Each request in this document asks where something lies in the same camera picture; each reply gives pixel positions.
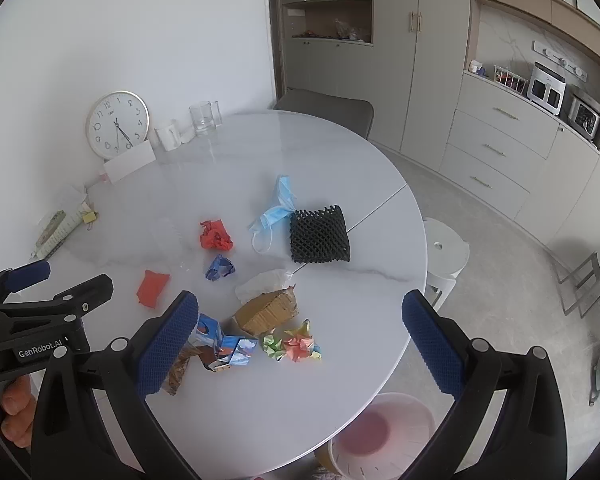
silver screw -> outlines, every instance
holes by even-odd
[[[489,343],[487,343],[484,339],[474,339],[471,343],[471,346],[474,347],[478,352],[486,352],[489,349]]]
[[[126,339],[124,339],[123,337],[119,337],[118,339],[115,339],[113,343],[111,343],[111,349],[114,352],[120,352],[126,348],[126,345]]]
[[[546,357],[546,350],[541,346],[534,346],[533,352],[538,359],[544,359]]]
[[[54,350],[54,357],[56,359],[59,359],[61,357],[64,357],[64,355],[66,354],[66,346],[58,346],[56,347],[56,349]]]

wire basket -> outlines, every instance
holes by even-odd
[[[520,77],[517,74],[514,74],[511,70],[507,70],[501,66],[493,65],[493,80],[496,83],[500,83],[507,88],[511,88],[514,92],[519,93],[520,95],[524,95],[525,87],[528,81]]]

white marble table top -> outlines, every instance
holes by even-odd
[[[274,228],[269,253],[251,247],[248,225],[268,206],[276,177],[288,174],[296,207],[339,205],[351,261],[295,264],[288,222]],[[402,297],[424,290],[424,226],[409,187],[374,146],[337,124],[289,112],[226,118],[215,135],[197,137],[90,198],[100,218],[77,230],[50,259],[52,275],[26,298],[46,299],[101,272],[114,282],[109,303],[85,316],[91,348],[131,337],[161,314],[180,290],[216,319],[240,306],[237,285],[264,270],[295,271],[299,315],[309,318],[321,361],[275,362],[262,351],[246,367],[222,373],[192,359],[175,397],[146,402],[183,457],[205,480],[244,478],[308,453],[346,426],[373,399],[409,340]],[[236,272],[204,278],[216,255],[203,250],[199,223],[221,218],[234,242]],[[135,292],[144,270],[171,274],[155,310]],[[138,466],[107,399],[99,395],[120,457]]]

gold handle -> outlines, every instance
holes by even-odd
[[[490,144],[483,144],[483,146],[485,148],[489,148],[492,152],[496,152],[498,155],[500,156],[507,156],[504,154],[504,152],[501,152],[500,150],[496,150],[493,146],[491,146]]]
[[[515,115],[511,115],[509,112],[504,111],[502,108],[494,108],[494,110],[500,112],[501,114],[505,114],[509,119],[514,119],[516,121],[520,120]]]
[[[489,189],[493,189],[490,184],[487,184],[486,182],[481,181],[478,177],[476,176],[471,176],[472,179],[474,179],[476,182],[480,182],[480,184],[482,184],[484,187],[488,187]]]

chair backrest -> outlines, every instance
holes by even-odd
[[[363,139],[369,136],[374,120],[374,108],[367,101],[335,97],[299,88],[288,90],[273,109],[320,117],[344,126]]]

